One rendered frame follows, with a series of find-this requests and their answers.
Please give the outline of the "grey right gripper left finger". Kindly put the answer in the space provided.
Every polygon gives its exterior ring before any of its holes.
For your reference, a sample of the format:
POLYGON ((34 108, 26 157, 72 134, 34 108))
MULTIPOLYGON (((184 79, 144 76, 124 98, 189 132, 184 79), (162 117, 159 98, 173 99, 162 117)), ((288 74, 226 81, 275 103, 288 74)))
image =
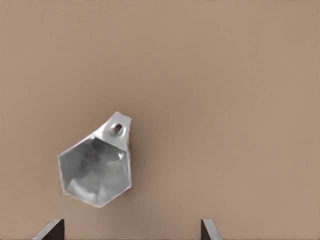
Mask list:
POLYGON ((65 220, 52 219, 31 240, 65 240, 65 220))

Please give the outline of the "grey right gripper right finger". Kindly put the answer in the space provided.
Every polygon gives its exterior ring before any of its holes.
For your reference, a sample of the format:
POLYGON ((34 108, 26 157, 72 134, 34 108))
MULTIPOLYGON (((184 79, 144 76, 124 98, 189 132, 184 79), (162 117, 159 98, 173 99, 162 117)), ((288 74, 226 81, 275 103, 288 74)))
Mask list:
POLYGON ((201 219, 201 240, 223 240, 211 219, 201 219))

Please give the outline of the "silver hexagonal metal cup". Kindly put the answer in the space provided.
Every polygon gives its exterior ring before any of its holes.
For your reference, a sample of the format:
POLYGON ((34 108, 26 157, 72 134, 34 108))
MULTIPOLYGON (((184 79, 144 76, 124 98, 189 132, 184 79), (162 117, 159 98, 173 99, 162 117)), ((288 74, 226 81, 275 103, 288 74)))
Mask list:
POLYGON ((132 119, 115 112, 102 126, 58 155, 62 193, 102 208, 132 187, 132 119))

